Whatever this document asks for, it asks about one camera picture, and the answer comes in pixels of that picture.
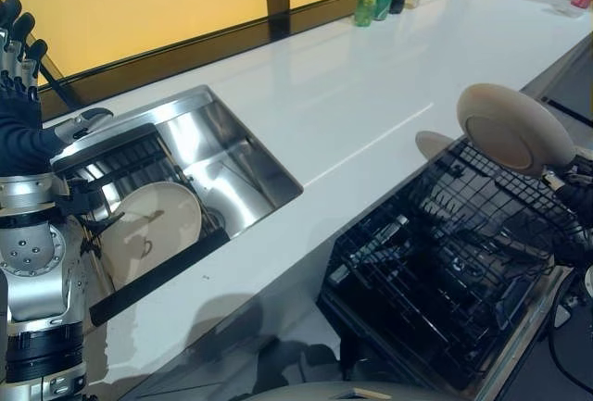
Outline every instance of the open dishwasher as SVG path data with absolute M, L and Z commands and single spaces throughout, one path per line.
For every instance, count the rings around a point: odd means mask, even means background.
M 494 399 L 583 235 L 541 181 L 456 142 L 334 243 L 318 305 L 346 378 L 368 347 L 391 382 Z

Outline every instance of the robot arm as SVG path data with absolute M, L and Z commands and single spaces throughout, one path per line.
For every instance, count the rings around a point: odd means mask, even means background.
M 546 171 L 542 175 L 542 181 L 554 191 L 565 207 L 575 213 L 584 228 L 593 228 L 593 186 L 567 183 L 553 171 Z
M 83 400 L 82 229 L 50 159 L 112 114 L 92 109 L 43 129 L 37 77 L 47 45 L 19 0 L 0 4 L 0 270 L 7 283 L 3 401 Z

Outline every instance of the kitchen counter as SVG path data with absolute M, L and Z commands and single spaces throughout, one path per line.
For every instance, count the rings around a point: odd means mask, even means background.
M 417 132 L 460 136 L 465 87 L 521 89 L 571 49 L 591 15 L 559 15 L 561 1 L 423 0 L 369 29 L 341 19 L 98 104 L 119 114 L 207 84 L 304 193 L 90 333 L 89 393 L 117 399 L 404 181 L 425 162 Z

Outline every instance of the black dish rack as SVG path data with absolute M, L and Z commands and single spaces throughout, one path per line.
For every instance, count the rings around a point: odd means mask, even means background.
M 101 227 L 98 229 L 101 231 L 106 228 L 105 221 L 117 223 L 117 219 L 113 219 L 112 209 L 134 190 L 152 182 L 176 182 L 194 193 L 202 212 L 202 227 L 197 242 L 117 292 L 113 293 L 111 285 L 105 297 L 90 308 L 91 320 L 95 326 L 113 318 L 229 241 L 223 229 L 223 221 L 203 205 L 190 179 L 175 163 L 154 125 L 146 124 L 119 134 L 59 160 L 53 167 L 55 173 L 63 179 L 85 180 L 89 191 L 101 190 L 101 201 L 81 219 L 86 238 L 83 244 L 86 251 L 82 251 L 82 254 L 96 256 L 93 263 L 99 280 L 104 280 L 107 276 L 100 260 L 100 238 L 96 231 L 87 228 Z
M 319 305 L 409 382 L 434 387 L 436 374 L 462 391 L 514 332 L 552 254 L 581 248 L 582 234 L 540 181 L 463 139 L 338 237 Z

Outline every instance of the black cable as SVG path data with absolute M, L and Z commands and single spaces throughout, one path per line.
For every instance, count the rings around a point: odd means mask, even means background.
M 552 309 L 549 313 L 549 326 L 548 326 L 548 346 L 549 346 L 549 353 L 552 356 L 552 360 L 556 367 L 560 371 L 562 375 L 564 375 L 570 382 L 577 385 L 585 392 L 588 392 L 593 395 L 593 387 L 586 385 L 584 382 L 580 381 L 576 378 L 572 373 L 570 373 L 567 369 L 564 368 L 560 360 L 558 359 L 558 355 L 556 354 L 556 345 L 554 343 L 554 333 L 556 332 L 555 320 L 556 320 L 556 311 L 558 310 L 558 306 L 560 305 L 560 300 L 566 293 L 566 290 L 570 287 L 571 283 L 573 283 L 574 278 L 578 276 L 576 270 L 573 270 L 564 281 L 560 284 L 558 288 L 558 292 L 554 296 L 554 300 L 552 301 Z

